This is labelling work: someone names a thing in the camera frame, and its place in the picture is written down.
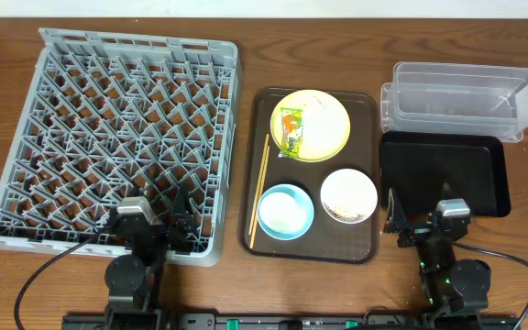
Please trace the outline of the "white cup with rice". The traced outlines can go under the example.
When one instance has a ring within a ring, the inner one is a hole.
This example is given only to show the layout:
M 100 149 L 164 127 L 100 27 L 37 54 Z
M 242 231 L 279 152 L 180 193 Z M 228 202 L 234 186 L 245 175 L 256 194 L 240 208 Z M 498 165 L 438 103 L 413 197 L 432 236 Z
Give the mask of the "white cup with rice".
M 370 219 L 378 205 L 378 191 L 364 172 L 341 169 L 325 178 L 320 201 L 334 220 L 353 225 Z

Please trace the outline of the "light blue bowl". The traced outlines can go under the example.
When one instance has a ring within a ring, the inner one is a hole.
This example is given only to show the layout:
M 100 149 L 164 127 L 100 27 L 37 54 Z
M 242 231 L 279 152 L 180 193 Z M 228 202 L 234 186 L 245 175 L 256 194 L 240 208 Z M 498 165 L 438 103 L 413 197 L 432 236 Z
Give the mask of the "light blue bowl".
M 298 204 L 302 214 L 302 225 L 293 232 L 277 232 L 267 227 L 260 218 L 260 203 L 262 199 L 271 193 L 287 193 Z M 261 196 L 258 203 L 258 224 L 270 237 L 277 240 L 294 240 L 304 235 L 311 227 L 314 220 L 314 204 L 309 194 L 300 187 L 292 184 L 278 184 L 267 189 Z

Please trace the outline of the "green snack wrapper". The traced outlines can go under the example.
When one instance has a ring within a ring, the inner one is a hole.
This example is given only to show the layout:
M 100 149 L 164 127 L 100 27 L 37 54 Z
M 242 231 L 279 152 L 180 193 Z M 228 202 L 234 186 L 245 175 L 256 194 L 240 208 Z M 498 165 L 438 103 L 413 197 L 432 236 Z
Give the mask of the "green snack wrapper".
M 298 159 L 303 143 L 303 110 L 282 107 L 280 114 L 282 123 L 280 151 L 284 157 Z

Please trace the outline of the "white small bowl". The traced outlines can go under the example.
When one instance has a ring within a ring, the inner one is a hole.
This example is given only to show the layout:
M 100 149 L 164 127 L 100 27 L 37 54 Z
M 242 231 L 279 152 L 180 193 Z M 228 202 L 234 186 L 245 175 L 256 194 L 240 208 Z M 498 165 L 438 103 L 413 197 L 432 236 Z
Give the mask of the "white small bowl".
M 270 229 L 277 232 L 296 231 L 303 221 L 298 204 L 285 192 L 273 192 L 260 203 L 260 218 Z

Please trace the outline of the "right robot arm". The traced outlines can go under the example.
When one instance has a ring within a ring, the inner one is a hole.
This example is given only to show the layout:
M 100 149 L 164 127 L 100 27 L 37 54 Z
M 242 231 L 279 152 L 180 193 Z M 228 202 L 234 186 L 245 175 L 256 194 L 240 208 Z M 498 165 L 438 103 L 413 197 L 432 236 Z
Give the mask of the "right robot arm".
M 458 260 L 454 251 L 470 223 L 470 209 L 462 199 L 442 200 L 426 222 L 410 222 L 395 190 L 389 189 L 383 231 L 396 234 L 400 248 L 415 248 L 418 253 L 423 292 L 431 304 L 421 312 L 426 325 L 474 319 L 489 305 L 490 267 L 477 259 Z

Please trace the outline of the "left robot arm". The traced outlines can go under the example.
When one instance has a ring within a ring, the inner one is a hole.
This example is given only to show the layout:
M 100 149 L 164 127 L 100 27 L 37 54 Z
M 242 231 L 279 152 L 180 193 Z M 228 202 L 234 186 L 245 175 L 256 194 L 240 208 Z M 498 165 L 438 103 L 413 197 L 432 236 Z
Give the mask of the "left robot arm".
M 158 304 L 167 252 L 180 248 L 197 228 L 189 191 L 180 188 L 164 220 L 144 196 L 126 197 L 110 212 L 107 231 L 131 246 L 104 275 L 109 290 L 106 329 L 168 329 L 170 313 Z

